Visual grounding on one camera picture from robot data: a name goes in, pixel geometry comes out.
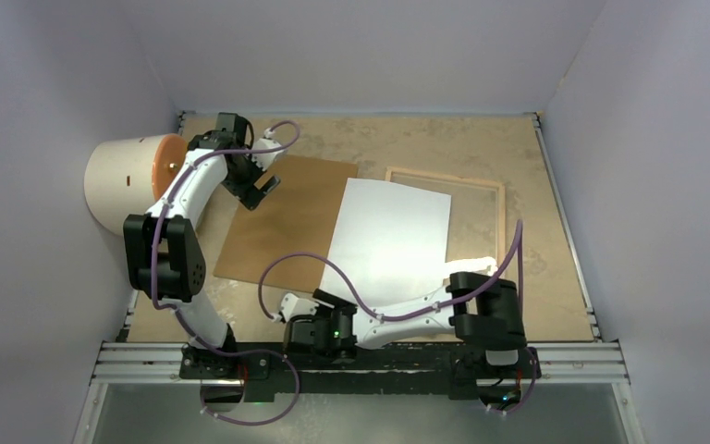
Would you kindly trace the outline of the printed photo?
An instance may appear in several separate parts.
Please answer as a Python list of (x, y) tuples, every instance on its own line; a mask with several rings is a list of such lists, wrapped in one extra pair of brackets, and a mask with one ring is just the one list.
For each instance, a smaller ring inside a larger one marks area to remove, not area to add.
[(376, 179), (349, 179), (327, 259), (375, 309), (442, 286), (451, 197)]

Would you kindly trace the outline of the wooden picture frame with glass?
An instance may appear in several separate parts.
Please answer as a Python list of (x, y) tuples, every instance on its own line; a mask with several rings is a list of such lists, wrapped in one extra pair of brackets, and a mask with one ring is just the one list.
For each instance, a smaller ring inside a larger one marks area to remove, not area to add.
[(453, 272), (489, 271), (486, 257), (494, 258), (497, 263), (504, 259), (507, 210), (501, 183), (398, 167), (387, 170), (386, 180), (451, 197), (446, 259), (438, 271), (444, 285), (449, 283), (448, 276)]

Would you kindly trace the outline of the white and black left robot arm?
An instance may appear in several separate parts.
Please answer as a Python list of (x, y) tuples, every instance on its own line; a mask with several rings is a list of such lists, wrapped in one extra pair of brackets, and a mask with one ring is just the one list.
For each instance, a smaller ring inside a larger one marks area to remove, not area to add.
[(130, 285), (145, 293), (154, 309), (172, 313), (190, 347), (205, 351), (202, 365), (217, 378), (233, 375), (243, 354), (203, 290), (206, 261), (196, 228), (217, 189), (252, 211), (277, 187), (279, 178), (267, 170), (291, 145), (276, 140), (277, 128), (257, 132), (239, 114), (219, 114), (214, 129), (188, 143), (166, 191), (123, 223)]

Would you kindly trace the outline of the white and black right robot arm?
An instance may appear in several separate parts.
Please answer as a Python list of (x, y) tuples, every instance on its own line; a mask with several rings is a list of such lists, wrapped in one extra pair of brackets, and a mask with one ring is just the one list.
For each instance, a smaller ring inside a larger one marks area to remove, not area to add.
[(287, 293), (276, 318), (285, 324), (284, 348), (332, 361), (404, 339), (452, 335), (482, 352), (484, 369), (504, 376), (528, 341), (519, 286), (510, 280), (459, 271), (426, 295), (365, 309), (323, 290), (303, 299)]

